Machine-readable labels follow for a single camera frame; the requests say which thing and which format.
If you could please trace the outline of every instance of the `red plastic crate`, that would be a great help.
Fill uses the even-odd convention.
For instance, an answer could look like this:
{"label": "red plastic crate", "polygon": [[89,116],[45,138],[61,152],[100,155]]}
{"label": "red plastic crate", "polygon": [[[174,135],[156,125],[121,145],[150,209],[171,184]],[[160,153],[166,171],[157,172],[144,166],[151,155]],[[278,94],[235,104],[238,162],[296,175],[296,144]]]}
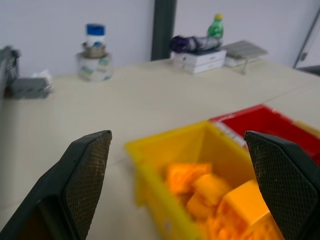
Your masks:
{"label": "red plastic crate", "polygon": [[320,166],[320,139],[294,125],[294,121],[263,104],[211,118],[222,122],[240,136],[245,131],[278,136],[298,144]]}

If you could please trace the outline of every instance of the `green bottle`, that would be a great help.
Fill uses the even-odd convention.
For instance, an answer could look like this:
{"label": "green bottle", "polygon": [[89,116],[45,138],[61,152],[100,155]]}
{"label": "green bottle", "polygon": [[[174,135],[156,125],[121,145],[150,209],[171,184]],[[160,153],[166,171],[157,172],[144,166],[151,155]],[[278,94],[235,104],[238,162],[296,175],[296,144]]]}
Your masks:
{"label": "green bottle", "polygon": [[214,21],[208,29],[208,37],[222,38],[224,36],[224,26],[222,25],[223,15],[218,13],[214,16]]}

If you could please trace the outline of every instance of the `table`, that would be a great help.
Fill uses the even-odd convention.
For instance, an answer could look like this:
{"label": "table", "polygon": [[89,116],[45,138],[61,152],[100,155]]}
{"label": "table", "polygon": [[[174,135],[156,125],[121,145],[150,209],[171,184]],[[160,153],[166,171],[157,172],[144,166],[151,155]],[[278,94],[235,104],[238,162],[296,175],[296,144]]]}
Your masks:
{"label": "table", "polygon": [[320,128],[320,78],[268,61],[247,75],[219,68],[190,75],[170,60],[117,67],[104,82],[54,79],[46,99],[5,100],[0,121],[0,229],[68,145],[112,130],[105,181],[88,240],[158,240],[145,208],[133,203],[133,168],[124,143],[266,103]]}

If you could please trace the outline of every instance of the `blue bottle cap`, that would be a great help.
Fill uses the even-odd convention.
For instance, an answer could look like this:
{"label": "blue bottle cap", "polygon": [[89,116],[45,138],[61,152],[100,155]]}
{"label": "blue bottle cap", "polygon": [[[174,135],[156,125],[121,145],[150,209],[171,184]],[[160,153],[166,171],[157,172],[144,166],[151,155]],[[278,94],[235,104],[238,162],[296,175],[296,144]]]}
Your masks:
{"label": "blue bottle cap", "polygon": [[89,23],[86,25],[86,34],[94,36],[105,35],[105,26],[102,24]]}

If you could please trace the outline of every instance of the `yellow plastic crate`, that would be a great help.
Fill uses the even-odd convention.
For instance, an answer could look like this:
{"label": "yellow plastic crate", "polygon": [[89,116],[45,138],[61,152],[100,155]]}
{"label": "yellow plastic crate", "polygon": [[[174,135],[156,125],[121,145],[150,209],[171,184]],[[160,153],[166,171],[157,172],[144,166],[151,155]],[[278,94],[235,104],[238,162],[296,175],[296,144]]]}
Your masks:
{"label": "yellow plastic crate", "polygon": [[215,174],[236,188],[256,179],[249,152],[210,121],[128,142],[134,162],[135,201],[146,205],[165,240],[203,240],[165,184],[171,163],[212,163]]}

